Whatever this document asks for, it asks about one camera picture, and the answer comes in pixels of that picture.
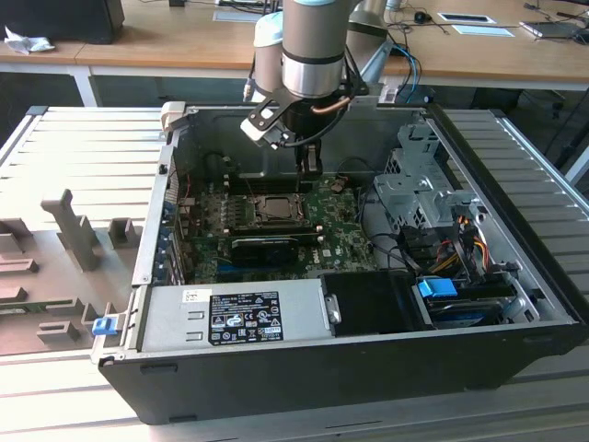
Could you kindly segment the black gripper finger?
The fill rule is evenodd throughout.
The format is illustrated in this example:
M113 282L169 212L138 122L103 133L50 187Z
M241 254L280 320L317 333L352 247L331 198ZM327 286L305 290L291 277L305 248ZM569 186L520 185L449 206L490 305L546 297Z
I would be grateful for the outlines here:
M296 185L295 192L300 193L301 182L305 175L306 146L300 145L295 148Z
M323 173L321 159L321 142L316 141L307 146L307 178L309 180L318 180Z

